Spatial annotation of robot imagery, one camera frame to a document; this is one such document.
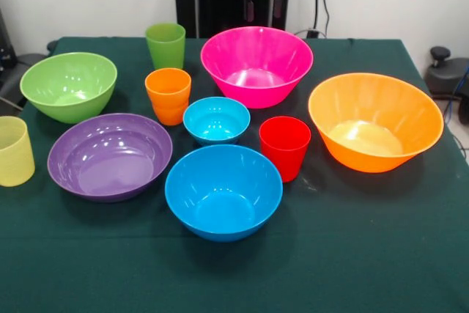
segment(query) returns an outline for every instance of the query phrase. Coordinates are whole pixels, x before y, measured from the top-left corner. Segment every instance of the purple bowl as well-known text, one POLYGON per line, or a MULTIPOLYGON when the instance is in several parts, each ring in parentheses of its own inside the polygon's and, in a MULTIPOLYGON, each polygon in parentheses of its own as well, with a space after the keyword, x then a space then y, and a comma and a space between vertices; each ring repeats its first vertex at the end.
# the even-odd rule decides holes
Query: purple bowl
POLYGON ((65 131, 48 156, 57 185, 95 202, 118 202, 142 192, 171 159, 171 137, 156 121, 107 114, 65 131))

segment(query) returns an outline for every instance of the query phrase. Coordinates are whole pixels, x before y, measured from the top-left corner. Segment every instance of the table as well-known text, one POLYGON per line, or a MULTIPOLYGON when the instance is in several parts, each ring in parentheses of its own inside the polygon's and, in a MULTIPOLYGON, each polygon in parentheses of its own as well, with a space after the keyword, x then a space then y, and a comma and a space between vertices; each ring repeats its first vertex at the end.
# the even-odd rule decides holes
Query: table
MULTIPOLYGON (((187 40, 191 101, 221 95, 187 40)), ((361 174, 328 154, 306 102, 322 80, 372 71, 424 88, 398 40, 311 40, 311 72, 282 103, 251 110, 240 144, 259 150, 268 117, 307 122, 312 141, 298 178, 265 227, 236 243, 195 237, 164 199, 167 168, 128 202, 84 201, 55 185, 46 158, 69 127, 27 105, 37 170, 0 189, 0 312, 469 312, 469 168, 447 129, 430 151, 385 174, 361 174)), ((143 38, 62 38, 55 54, 107 56, 119 75, 103 113, 155 118, 143 38)), ((198 146, 168 128, 170 166, 198 146)))

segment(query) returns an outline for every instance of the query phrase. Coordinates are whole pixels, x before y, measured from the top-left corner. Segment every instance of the small blue bowl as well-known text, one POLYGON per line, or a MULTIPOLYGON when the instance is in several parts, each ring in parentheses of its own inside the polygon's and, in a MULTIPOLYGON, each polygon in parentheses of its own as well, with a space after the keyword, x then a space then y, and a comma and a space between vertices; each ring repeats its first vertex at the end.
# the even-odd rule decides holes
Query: small blue bowl
POLYGON ((225 97, 209 97, 189 105, 184 126, 202 145, 235 143, 251 121, 249 110, 225 97))
POLYGON ((276 211, 282 192, 277 168, 236 144, 190 152, 172 167, 165 185, 173 214, 194 234, 217 242, 257 231, 276 211))

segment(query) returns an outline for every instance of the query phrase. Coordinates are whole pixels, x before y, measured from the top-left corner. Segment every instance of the plastic cup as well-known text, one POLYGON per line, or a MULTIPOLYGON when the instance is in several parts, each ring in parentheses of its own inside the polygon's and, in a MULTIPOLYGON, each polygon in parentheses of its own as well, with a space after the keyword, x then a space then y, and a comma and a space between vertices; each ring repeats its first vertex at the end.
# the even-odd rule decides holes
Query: plastic cup
POLYGON ((145 78, 145 88, 153 111, 163 125, 182 122, 191 94, 191 76, 187 72, 174 68, 153 71, 145 78))
POLYGON ((18 117, 0 117, 0 186, 17 186, 34 174, 28 127, 18 117))
POLYGON ((300 172, 311 131, 307 124, 294 117, 272 117, 259 129, 261 153, 277 167, 284 183, 300 172))
POLYGON ((159 23, 145 31, 149 54, 155 69, 184 64, 185 29, 177 23, 159 23))

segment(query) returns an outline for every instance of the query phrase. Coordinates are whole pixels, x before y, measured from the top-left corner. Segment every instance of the bowl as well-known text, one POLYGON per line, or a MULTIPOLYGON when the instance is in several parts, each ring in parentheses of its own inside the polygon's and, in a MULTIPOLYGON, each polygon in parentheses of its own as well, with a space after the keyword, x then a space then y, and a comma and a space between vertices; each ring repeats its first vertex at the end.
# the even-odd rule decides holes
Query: bowl
POLYGON ((225 96, 248 108, 267 108, 285 99, 307 74, 313 53, 289 32, 239 27, 210 38, 201 60, 225 96))
POLYGON ((431 148, 443 116, 417 87, 374 73, 323 81, 309 97, 309 114, 331 155, 360 172, 386 172, 431 148))
POLYGON ((104 56, 68 53, 52 56, 30 67, 20 89, 45 115, 75 124, 98 115, 111 98, 117 69, 104 56))
POLYGON ((48 156, 52 180, 96 202, 118 202, 142 192, 168 165, 172 142, 156 121, 105 114, 59 137, 48 156))
POLYGON ((183 117, 185 128, 202 145, 235 143, 250 121, 249 110, 243 104, 224 97, 197 100, 183 117))
POLYGON ((282 183, 262 154, 236 144, 203 147, 181 158, 166 178, 166 201, 193 233, 231 242, 257 231, 276 211, 282 183))

